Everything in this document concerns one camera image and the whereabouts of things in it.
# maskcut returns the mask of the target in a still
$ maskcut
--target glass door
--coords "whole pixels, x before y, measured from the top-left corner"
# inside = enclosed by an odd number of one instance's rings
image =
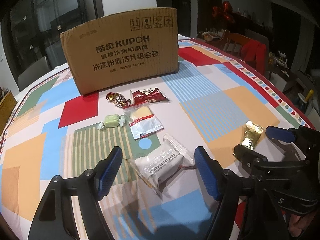
[[[34,0],[45,53],[52,67],[66,63],[60,33],[85,22],[78,0]]]
[[[19,0],[10,10],[13,44],[23,72],[43,56],[31,0]]]

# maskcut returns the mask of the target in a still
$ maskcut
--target blue gripper pad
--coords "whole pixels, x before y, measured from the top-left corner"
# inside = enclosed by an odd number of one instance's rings
[[[275,126],[268,126],[266,128],[266,136],[269,139],[276,139],[286,143],[295,142],[296,140],[296,136],[292,131]]]
[[[223,171],[220,164],[212,160],[202,146],[195,149],[195,162],[208,194],[215,200],[221,200],[217,177]]]
[[[116,178],[122,163],[122,150],[120,147],[113,147],[112,151],[105,160],[99,161],[94,168],[95,190],[98,200],[109,194],[111,186]]]

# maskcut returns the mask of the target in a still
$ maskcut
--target cardboard box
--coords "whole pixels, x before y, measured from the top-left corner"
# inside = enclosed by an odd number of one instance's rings
[[[63,32],[60,39],[81,95],[178,71],[176,8],[112,14]]]

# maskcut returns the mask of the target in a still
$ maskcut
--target plastic wrapped pastry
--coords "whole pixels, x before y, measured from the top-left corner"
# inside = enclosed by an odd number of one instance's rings
[[[145,157],[127,159],[139,177],[157,194],[159,184],[171,177],[180,168],[195,164],[193,155],[171,135],[164,135],[164,142]]]

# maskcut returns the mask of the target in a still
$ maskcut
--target red balloon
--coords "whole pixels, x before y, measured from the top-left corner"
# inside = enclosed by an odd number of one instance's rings
[[[235,20],[233,19],[233,16],[230,15],[230,14],[228,14],[228,13],[224,13],[224,14],[223,14],[223,17],[224,17],[227,21],[229,21],[229,22],[231,22],[231,23],[234,23],[234,22],[235,22]]]
[[[220,15],[222,13],[223,13],[223,11],[220,7],[218,7],[218,6],[213,7],[213,12],[212,12],[213,17],[217,17],[218,15]]]
[[[232,12],[231,3],[229,3],[228,1],[224,1],[222,3],[222,9],[223,9],[223,12],[231,13]]]

